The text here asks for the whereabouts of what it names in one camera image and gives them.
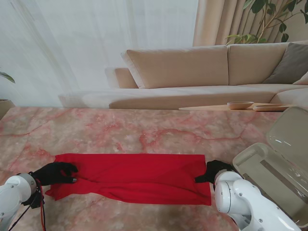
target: black glove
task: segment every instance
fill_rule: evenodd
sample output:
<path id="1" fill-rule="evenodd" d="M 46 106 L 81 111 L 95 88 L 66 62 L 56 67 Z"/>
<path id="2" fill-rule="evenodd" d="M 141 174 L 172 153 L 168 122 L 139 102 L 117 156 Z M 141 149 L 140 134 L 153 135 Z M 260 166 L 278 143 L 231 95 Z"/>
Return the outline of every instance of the black glove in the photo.
<path id="1" fill-rule="evenodd" d="M 227 171 L 234 171 L 232 165 L 226 164 L 219 160 L 209 161 L 206 164 L 205 174 L 196 177 L 194 180 L 196 183 L 210 182 L 214 184 L 216 174 L 224 169 L 226 169 Z"/>
<path id="2" fill-rule="evenodd" d="M 65 162 L 54 162 L 30 174 L 34 179 L 38 179 L 42 186 L 45 186 L 58 183 L 75 183 L 77 179 L 71 177 L 72 172 L 78 172 L 75 165 Z"/>

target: wooden bowl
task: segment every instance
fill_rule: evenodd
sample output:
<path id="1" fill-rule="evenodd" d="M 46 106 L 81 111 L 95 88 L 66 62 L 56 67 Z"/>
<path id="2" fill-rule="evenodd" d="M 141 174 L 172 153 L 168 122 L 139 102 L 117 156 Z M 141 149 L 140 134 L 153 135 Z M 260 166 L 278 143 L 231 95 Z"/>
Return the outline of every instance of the wooden bowl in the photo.
<path id="1" fill-rule="evenodd" d="M 253 105 L 254 102 L 229 102 L 227 103 L 227 106 L 229 109 L 231 110 L 241 110 L 241 109 L 246 109 L 248 107 L 250 107 L 251 105 Z"/>

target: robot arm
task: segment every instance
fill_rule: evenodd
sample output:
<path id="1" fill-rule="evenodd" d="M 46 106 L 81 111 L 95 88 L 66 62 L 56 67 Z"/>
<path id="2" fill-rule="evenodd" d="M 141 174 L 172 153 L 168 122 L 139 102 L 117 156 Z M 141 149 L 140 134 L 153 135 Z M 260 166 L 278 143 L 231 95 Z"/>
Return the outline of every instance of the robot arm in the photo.
<path id="1" fill-rule="evenodd" d="M 71 176 L 72 172 L 78 172 L 73 164 L 54 162 L 34 173 L 22 173 L 8 178 L 5 184 L 0 186 L 0 231 L 9 230 L 21 204 L 30 205 L 31 208 L 40 207 L 43 198 L 38 183 L 41 186 L 75 183 L 77 179 Z"/>
<path id="2" fill-rule="evenodd" d="M 228 214 L 240 231 L 300 231 L 276 204 L 262 196 L 260 190 L 229 164 L 214 160 L 197 183 L 212 182 L 217 209 Z"/>
<path id="3" fill-rule="evenodd" d="M 0 230 L 7 231 L 16 216 L 21 203 L 27 201 L 37 190 L 34 178 L 29 174 L 20 174 L 8 178 L 0 186 Z"/>

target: red cable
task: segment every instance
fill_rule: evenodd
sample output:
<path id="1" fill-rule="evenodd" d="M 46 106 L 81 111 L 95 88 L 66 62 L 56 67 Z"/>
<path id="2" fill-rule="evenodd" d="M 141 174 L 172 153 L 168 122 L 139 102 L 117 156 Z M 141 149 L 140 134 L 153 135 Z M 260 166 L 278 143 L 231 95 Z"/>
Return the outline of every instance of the red cable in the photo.
<path id="1" fill-rule="evenodd" d="M 40 183 L 40 181 L 38 179 L 36 179 L 36 181 L 39 183 L 40 192 L 41 192 L 41 196 L 42 196 L 42 199 L 40 201 L 40 221 L 42 223 L 43 231 L 46 231 L 45 227 L 44 227 L 44 222 L 43 222 L 43 188 L 42 188 L 42 184 Z"/>

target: cable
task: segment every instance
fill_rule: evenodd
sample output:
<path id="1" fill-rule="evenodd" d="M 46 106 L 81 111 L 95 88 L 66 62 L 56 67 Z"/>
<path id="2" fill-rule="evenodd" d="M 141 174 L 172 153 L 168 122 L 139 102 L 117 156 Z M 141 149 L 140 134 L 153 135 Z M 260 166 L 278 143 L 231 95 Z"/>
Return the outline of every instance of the cable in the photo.
<path id="1" fill-rule="evenodd" d="M 39 179 L 35 179 L 39 183 L 39 188 L 40 188 L 40 193 L 41 193 L 41 201 L 40 201 L 40 221 L 42 223 L 42 228 L 43 231 L 46 231 L 46 226 L 45 226 L 45 211 L 44 211 L 44 195 L 43 195 L 43 188 L 42 184 L 39 181 Z"/>
<path id="2" fill-rule="evenodd" d="M 28 209 L 31 207 L 31 205 L 33 204 L 33 202 L 35 201 L 35 199 L 37 198 L 38 194 L 35 195 L 34 200 L 32 201 L 32 203 L 28 206 L 28 208 L 22 213 L 22 215 L 20 215 L 20 217 L 17 219 L 17 221 L 12 225 L 12 227 L 9 229 L 9 231 L 11 231 L 14 226 L 17 224 L 17 222 L 19 222 L 19 220 L 23 217 L 23 215 L 28 211 Z"/>
<path id="3" fill-rule="evenodd" d="M 44 203 L 43 204 L 43 218 L 44 218 L 44 229 L 46 231 L 46 222 L 45 222 L 45 209 L 44 209 Z"/>

